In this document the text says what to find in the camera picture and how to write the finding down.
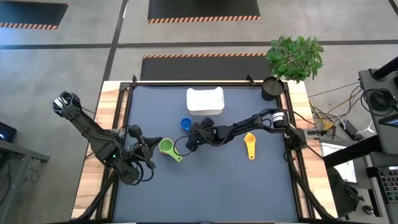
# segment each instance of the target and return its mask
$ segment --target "white container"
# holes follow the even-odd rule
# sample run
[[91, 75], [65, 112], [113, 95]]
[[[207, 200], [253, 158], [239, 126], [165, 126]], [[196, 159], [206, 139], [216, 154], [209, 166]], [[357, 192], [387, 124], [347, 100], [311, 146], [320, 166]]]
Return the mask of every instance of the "white container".
[[218, 115], [224, 109], [224, 92], [215, 90], [187, 90], [187, 108], [192, 116]]

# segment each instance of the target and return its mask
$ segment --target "black floor mat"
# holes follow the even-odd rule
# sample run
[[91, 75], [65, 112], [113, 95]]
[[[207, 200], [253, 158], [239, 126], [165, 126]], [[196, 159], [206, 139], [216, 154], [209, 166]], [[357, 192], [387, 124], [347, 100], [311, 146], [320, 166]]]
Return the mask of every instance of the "black floor mat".
[[256, 0], [150, 0], [149, 23], [251, 21], [261, 18]]
[[0, 1], [0, 27], [57, 29], [68, 4]]
[[147, 55], [141, 80], [263, 80], [271, 75], [269, 61], [259, 54]]

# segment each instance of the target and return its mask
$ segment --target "blue cup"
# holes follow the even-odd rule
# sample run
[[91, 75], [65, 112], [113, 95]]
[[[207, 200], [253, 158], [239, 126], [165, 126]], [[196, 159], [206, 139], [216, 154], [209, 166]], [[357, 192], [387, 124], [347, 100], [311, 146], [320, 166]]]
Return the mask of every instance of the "blue cup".
[[192, 125], [192, 120], [191, 119], [182, 118], [182, 120], [181, 120], [181, 128], [182, 129], [189, 131], [189, 128], [191, 127], [191, 125]]

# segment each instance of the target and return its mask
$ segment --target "green plant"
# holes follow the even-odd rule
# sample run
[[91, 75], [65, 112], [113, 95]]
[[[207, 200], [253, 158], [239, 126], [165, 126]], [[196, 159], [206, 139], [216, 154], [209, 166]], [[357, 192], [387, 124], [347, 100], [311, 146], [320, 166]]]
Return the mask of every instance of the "green plant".
[[286, 80], [295, 80], [297, 83], [304, 81], [312, 74], [312, 79], [318, 75], [322, 67], [320, 53], [323, 48], [318, 45], [317, 38], [306, 40], [299, 36], [297, 40], [291, 37], [280, 37], [271, 41], [266, 59], [270, 61], [271, 74], [278, 79], [282, 76]]

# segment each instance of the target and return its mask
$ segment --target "orange and black striped tape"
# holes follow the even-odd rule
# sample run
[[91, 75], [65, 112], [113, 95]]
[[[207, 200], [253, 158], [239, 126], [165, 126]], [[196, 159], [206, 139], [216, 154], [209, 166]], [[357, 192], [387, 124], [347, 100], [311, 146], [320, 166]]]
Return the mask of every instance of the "orange and black striped tape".
[[179, 55], [145, 55], [144, 58], [176, 58], [176, 57], [242, 57], [266, 56], [265, 53], [254, 54], [179, 54]]
[[183, 17], [183, 18], [161, 18], [148, 19], [148, 23], [172, 23], [172, 22], [221, 22], [221, 21], [255, 21], [261, 16], [208, 16], [208, 17]]
[[0, 27], [3, 28], [21, 28], [21, 29], [46, 29], [55, 30], [58, 26], [46, 25], [46, 24], [21, 24], [12, 22], [0, 22]]

